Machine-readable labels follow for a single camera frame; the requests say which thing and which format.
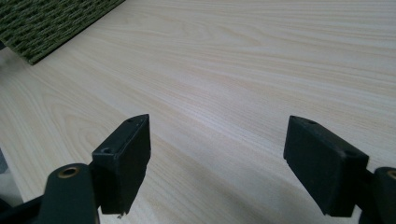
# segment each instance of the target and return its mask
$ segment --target table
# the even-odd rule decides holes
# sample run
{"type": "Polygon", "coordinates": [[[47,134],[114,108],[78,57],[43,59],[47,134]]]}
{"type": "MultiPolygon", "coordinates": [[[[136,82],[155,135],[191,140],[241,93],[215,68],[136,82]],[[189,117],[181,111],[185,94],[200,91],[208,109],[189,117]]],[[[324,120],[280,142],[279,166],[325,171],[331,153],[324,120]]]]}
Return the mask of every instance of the table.
{"type": "Polygon", "coordinates": [[[129,117],[152,158],[122,219],[357,223],[325,217],[283,160],[289,115],[396,166],[394,1],[131,0],[31,66],[0,52],[0,148],[27,201],[129,117]]]}

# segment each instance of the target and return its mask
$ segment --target green woven mat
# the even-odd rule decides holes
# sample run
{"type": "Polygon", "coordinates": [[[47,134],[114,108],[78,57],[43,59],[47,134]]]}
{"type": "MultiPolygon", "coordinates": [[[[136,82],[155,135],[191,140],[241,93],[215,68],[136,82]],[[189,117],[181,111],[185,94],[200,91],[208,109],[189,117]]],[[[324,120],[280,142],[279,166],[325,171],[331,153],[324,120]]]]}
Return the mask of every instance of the green woven mat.
{"type": "Polygon", "coordinates": [[[124,0],[0,0],[0,41],[35,64],[124,0]]]}

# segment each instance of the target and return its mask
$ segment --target wood grain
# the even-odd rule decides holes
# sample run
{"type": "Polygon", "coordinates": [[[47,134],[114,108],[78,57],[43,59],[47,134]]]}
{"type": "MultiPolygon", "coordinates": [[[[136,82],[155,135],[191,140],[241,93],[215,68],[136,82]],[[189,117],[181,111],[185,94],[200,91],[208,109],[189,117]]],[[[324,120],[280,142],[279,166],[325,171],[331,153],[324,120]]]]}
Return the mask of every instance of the wood grain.
{"type": "Polygon", "coordinates": [[[102,223],[325,217],[282,158],[289,115],[396,166],[394,1],[131,0],[30,66],[0,52],[0,147],[25,201],[150,114],[131,213],[102,223]]]}

